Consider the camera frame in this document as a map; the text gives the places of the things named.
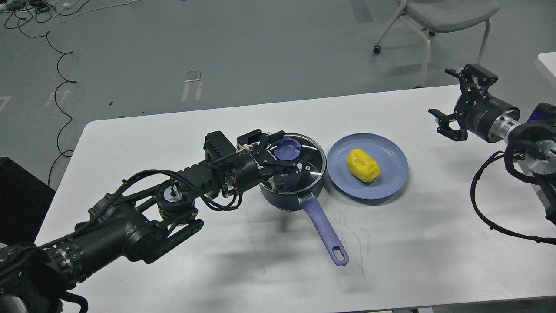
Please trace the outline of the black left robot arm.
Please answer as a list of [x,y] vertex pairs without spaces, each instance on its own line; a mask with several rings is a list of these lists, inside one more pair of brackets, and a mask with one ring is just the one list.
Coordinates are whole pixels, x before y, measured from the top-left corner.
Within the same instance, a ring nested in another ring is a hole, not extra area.
[[151,264],[199,232],[196,199],[217,212],[236,210],[244,192],[270,180],[282,188],[308,162],[283,131],[254,130],[236,145],[215,131],[203,150],[204,161],[181,171],[148,169],[123,180],[70,234],[2,248],[1,311],[60,313],[72,302],[86,313],[87,299],[71,290],[117,258]]

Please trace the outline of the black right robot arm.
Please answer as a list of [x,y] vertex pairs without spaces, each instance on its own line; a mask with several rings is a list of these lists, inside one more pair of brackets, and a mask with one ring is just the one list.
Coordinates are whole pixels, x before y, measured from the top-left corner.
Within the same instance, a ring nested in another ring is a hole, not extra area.
[[429,109],[437,122],[437,132],[453,141],[467,140],[469,132],[487,143],[504,141],[506,171],[518,180],[540,186],[548,200],[546,219],[555,222],[555,107],[537,105],[528,120],[519,121],[520,110],[494,97],[489,87],[497,75],[477,64],[465,65],[460,71],[446,69],[456,77],[461,95],[447,115]]

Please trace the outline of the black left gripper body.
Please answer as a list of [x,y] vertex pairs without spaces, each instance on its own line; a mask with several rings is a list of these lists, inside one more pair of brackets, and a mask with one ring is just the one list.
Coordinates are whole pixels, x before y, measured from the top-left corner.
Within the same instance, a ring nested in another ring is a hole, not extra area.
[[276,174],[274,161],[270,151],[263,148],[233,156],[230,164],[237,190],[245,192],[270,179]]

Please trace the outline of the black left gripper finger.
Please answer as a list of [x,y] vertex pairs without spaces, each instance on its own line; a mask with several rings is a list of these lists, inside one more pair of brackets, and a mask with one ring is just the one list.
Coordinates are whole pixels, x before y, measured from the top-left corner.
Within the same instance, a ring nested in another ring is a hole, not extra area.
[[305,168],[309,156],[302,157],[294,162],[292,168],[281,170],[273,175],[267,182],[267,190],[276,194],[294,194],[305,190],[310,183]]
[[284,135],[283,130],[268,134],[256,129],[237,138],[237,149],[248,153],[259,163],[276,163],[270,147],[282,140]]

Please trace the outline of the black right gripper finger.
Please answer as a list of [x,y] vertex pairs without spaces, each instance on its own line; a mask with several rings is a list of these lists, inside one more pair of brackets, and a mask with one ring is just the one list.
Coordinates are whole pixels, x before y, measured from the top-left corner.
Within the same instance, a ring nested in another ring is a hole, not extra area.
[[463,112],[454,112],[453,114],[445,115],[445,113],[439,111],[438,109],[429,109],[428,113],[435,117],[435,121],[438,125],[438,133],[453,141],[467,140],[467,129],[465,127],[461,127],[458,130],[450,127],[450,123],[454,121],[459,123],[464,121],[465,115]]
[[445,69],[445,73],[456,77],[460,83],[461,94],[466,98],[486,98],[488,89],[499,77],[478,64],[467,64],[458,73],[455,69]]

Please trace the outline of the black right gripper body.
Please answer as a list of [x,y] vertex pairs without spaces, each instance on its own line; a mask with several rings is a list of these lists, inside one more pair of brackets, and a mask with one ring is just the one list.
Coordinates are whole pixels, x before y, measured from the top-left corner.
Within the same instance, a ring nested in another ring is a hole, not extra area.
[[507,137],[502,129],[520,119],[520,110],[497,97],[480,90],[463,91],[454,108],[457,123],[487,143]]

